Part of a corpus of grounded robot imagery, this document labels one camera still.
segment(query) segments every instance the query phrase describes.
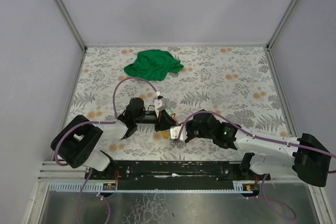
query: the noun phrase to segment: yellow object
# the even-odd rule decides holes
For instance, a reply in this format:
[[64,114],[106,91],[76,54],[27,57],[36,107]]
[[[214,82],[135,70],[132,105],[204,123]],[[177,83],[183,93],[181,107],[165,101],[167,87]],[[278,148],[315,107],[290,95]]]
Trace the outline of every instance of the yellow object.
[[161,131],[161,134],[165,137],[170,137],[170,132],[169,131]]

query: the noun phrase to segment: white wall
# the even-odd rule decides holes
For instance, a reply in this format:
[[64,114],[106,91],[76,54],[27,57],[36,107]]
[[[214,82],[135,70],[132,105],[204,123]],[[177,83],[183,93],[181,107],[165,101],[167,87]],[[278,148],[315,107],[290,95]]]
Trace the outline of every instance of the white wall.
[[266,44],[290,0],[63,0],[88,45]]
[[81,51],[53,0],[0,6],[0,222],[18,224],[50,158]]
[[[336,0],[300,0],[273,53],[298,130],[336,153]],[[329,175],[334,211],[335,187],[336,175]]]

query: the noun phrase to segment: floral tablecloth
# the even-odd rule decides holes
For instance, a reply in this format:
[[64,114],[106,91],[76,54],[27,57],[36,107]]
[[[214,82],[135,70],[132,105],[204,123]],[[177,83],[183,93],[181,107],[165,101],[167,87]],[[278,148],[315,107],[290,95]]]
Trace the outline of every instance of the floral tablecloth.
[[[114,120],[113,90],[127,77],[123,68],[134,62],[139,51],[151,48],[88,48],[68,116],[70,122],[83,114],[90,120]],[[154,86],[168,101],[167,110],[182,122],[200,109],[215,111],[249,129],[288,136],[274,83],[262,47],[164,47],[181,60],[183,70],[169,73]],[[129,100],[141,97],[146,108],[154,92],[141,81],[128,80],[118,91],[116,106],[121,113]],[[239,161],[243,153],[224,150],[211,140],[194,139],[174,144],[154,131],[153,125],[138,125],[125,140],[101,138],[96,149],[114,159]]]

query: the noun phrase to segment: robotic arm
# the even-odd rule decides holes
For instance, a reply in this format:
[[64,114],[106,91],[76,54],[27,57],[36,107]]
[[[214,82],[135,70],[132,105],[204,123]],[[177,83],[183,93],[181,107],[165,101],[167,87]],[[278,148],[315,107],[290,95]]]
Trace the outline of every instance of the robotic arm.
[[[141,98],[132,98],[125,111],[118,116],[116,123],[109,126],[111,138],[128,138],[137,130],[138,123],[148,123],[154,124],[156,131],[170,129],[171,139],[177,140],[181,126],[167,114],[165,108],[165,99],[160,95],[154,100],[153,111],[145,110],[144,101]],[[55,150],[60,139],[72,127],[88,121],[83,115],[75,117],[53,140],[51,148]],[[255,132],[249,132],[252,136],[246,135],[227,122],[220,122],[211,114],[202,113],[187,122],[182,130],[180,141],[188,143],[196,137],[210,138],[220,148],[245,151],[239,166],[240,171],[234,177],[235,180],[255,178],[256,175],[269,173],[271,176],[294,175],[310,185],[325,186],[330,156],[299,147],[259,140],[253,137],[256,135]],[[113,166],[113,159],[102,151],[94,150],[102,134],[103,131],[99,127],[89,123],[78,127],[65,138],[58,154],[72,168],[83,165],[106,172],[108,167]],[[315,137],[309,134],[303,134],[301,138],[284,138],[261,133],[257,135],[328,152]]]

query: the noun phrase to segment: green cloth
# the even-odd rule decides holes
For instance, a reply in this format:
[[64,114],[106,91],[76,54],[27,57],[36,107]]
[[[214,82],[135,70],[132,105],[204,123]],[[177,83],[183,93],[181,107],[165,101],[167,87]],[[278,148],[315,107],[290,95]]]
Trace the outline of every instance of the green cloth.
[[129,76],[141,77],[147,81],[162,81],[168,72],[178,73],[183,65],[167,51],[159,49],[138,52],[133,64],[124,67]]

